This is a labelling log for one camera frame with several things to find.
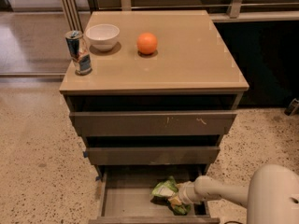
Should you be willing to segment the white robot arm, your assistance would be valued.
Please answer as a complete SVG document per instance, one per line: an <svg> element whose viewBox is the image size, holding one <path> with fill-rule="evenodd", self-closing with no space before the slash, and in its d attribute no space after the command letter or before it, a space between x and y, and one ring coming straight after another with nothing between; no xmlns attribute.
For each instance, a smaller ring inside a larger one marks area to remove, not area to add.
<svg viewBox="0 0 299 224"><path fill-rule="evenodd" d="M247 186L222 183L207 175L178 185L175 203L226 200L247 209L247 224L299 224L299 175L275 164L253 174Z"/></svg>

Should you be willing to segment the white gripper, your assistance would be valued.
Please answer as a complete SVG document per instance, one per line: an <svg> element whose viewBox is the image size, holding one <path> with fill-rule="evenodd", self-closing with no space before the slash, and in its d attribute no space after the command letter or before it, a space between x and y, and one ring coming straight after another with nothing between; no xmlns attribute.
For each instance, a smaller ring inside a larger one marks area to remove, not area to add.
<svg viewBox="0 0 299 224"><path fill-rule="evenodd" d="M172 206L184 204L199 204L201 196L195 192L194 184L191 181L179 183L178 193L172 195L168 201Z"/></svg>

